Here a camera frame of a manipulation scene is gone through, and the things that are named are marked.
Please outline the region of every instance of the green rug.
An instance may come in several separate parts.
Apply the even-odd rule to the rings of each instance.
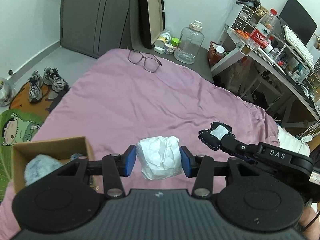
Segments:
[[[44,120],[36,114],[9,109],[0,115],[0,201],[11,180],[11,147],[28,142],[37,133]]]

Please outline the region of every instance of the basket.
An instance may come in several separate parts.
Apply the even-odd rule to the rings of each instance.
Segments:
[[[219,45],[214,41],[210,42],[210,48],[208,50],[208,60],[209,60],[210,67],[215,65],[219,60],[223,58],[223,56],[219,56],[216,54],[216,50],[214,49],[213,44]]]
[[[264,16],[269,12],[268,9],[264,8],[263,6],[259,6],[258,10],[256,11],[256,14],[258,14],[260,17]]]

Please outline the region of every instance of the green object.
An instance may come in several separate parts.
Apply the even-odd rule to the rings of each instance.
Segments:
[[[171,40],[171,44],[174,47],[177,47],[177,45],[179,44],[180,40],[178,38],[172,38]]]
[[[12,127],[9,130],[4,128],[8,127],[8,121],[16,120],[17,128],[15,135],[13,134]],[[0,201],[3,200],[5,190],[9,181],[12,178],[11,174],[11,147],[16,142],[30,141],[32,137],[39,130],[43,124],[41,117],[33,113],[25,113],[19,109],[9,109],[0,115]],[[7,142],[2,136],[6,132]]]

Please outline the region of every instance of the bed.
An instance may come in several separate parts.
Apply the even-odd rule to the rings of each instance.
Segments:
[[[142,65],[129,62],[128,54],[129,50],[114,49],[100,57],[71,87],[33,140],[84,135],[100,160],[111,153],[123,153],[143,138],[174,135],[193,154],[226,161],[228,154],[213,152],[198,139],[198,131],[218,121],[232,126],[237,139],[244,143],[281,146],[278,126],[260,107],[216,87],[187,67],[159,58],[163,65],[150,73]],[[126,192],[131,188],[191,190],[194,179],[180,174],[148,181],[137,160],[131,176],[122,182]],[[215,179],[214,191],[223,187],[224,178]],[[11,212],[13,197],[10,183],[0,205],[0,239],[8,239],[19,230]]]

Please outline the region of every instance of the black circular pad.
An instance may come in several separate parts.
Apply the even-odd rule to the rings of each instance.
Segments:
[[[217,204],[232,224],[269,233],[295,226],[303,210],[300,194],[269,176],[236,179],[220,192]]]
[[[58,233],[83,225],[99,206],[99,195],[81,180],[52,176],[21,190],[12,202],[12,211],[23,228]]]
[[[258,189],[246,193],[244,201],[254,209],[271,210],[280,205],[281,198],[276,192]]]

